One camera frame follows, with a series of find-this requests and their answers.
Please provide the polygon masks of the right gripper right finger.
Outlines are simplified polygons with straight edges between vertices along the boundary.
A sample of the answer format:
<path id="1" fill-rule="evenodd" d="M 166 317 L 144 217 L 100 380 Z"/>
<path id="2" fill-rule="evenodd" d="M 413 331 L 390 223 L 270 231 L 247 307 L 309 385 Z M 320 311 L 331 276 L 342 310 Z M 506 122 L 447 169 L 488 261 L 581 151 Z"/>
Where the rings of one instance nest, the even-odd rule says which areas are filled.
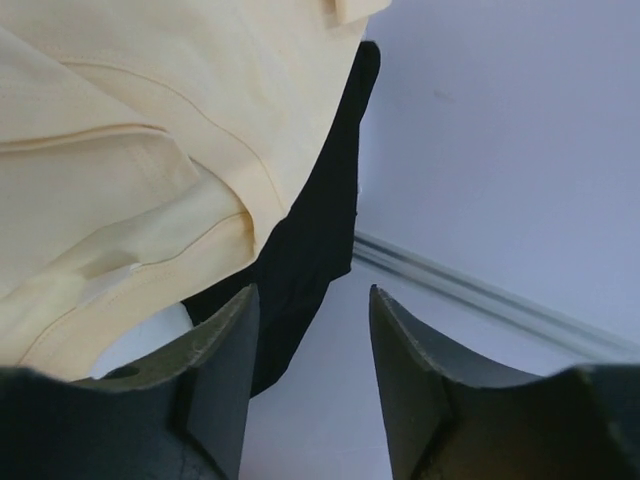
<path id="1" fill-rule="evenodd" d="M 635 479 L 639 368 L 549 376 L 484 357 L 379 287 L 369 325 L 396 479 Z"/>

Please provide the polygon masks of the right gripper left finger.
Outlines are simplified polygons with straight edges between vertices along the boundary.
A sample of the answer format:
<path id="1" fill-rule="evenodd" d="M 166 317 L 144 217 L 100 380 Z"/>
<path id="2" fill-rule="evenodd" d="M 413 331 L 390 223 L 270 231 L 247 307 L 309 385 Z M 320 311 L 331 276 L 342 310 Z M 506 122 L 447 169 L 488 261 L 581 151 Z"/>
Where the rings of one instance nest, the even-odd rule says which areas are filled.
<path id="1" fill-rule="evenodd" d="M 100 379 L 1 371 L 5 479 L 234 479 L 259 330 L 255 287 Z"/>

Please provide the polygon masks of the cream yellow t shirt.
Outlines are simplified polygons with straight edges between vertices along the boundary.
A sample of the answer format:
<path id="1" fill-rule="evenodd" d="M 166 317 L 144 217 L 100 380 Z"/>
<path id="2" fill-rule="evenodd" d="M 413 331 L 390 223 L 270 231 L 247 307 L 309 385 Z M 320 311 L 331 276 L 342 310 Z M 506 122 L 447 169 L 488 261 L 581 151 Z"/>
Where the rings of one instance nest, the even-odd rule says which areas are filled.
<path id="1" fill-rule="evenodd" d="M 1 362 L 66 381 L 255 261 L 383 1 L 5 1 Z"/>

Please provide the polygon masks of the folded black t shirt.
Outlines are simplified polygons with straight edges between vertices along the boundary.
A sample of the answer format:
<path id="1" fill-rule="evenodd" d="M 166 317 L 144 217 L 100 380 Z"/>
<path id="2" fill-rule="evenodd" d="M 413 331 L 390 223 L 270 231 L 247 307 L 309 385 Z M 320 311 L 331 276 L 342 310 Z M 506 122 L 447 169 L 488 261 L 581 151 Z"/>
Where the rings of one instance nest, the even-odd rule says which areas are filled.
<path id="1" fill-rule="evenodd" d="M 253 264 L 183 302 L 198 325 L 242 288 L 256 285 L 260 327 L 252 395 L 282 377 L 330 283 L 351 270 L 360 126 L 380 66 L 379 47 L 362 42 L 324 146 L 288 215 Z"/>

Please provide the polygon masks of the right corner aluminium post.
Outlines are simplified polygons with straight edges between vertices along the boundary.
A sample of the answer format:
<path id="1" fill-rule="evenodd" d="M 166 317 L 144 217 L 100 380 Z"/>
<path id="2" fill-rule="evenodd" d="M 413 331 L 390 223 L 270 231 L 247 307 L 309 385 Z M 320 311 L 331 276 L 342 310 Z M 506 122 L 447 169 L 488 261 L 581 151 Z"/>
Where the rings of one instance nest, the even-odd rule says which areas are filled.
<path id="1" fill-rule="evenodd" d="M 637 343 L 376 237 L 356 233 L 353 256 L 365 265 L 585 359 L 609 363 L 639 361 Z"/>

